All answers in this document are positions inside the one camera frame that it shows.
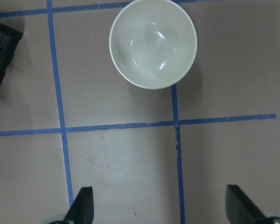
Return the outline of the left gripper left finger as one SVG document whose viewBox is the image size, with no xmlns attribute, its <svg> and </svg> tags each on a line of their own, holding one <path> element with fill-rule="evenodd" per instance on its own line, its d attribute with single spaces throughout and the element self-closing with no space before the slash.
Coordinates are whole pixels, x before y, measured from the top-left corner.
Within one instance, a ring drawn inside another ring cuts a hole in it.
<svg viewBox="0 0 280 224">
<path fill-rule="evenodd" d="M 92 187 L 82 187 L 65 215 L 47 218 L 44 224 L 92 224 L 94 199 Z"/>
</svg>

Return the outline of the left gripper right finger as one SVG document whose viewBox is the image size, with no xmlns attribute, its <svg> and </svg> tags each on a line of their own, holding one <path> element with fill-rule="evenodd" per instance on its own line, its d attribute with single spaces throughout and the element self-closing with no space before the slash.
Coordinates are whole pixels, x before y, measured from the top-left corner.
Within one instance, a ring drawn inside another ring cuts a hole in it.
<svg viewBox="0 0 280 224">
<path fill-rule="evenodd" d="M 265 215 L 238 185 L 226 186 L 225 213 L 231 224 L 280 224 L 280 216 Z"/>
</svg>

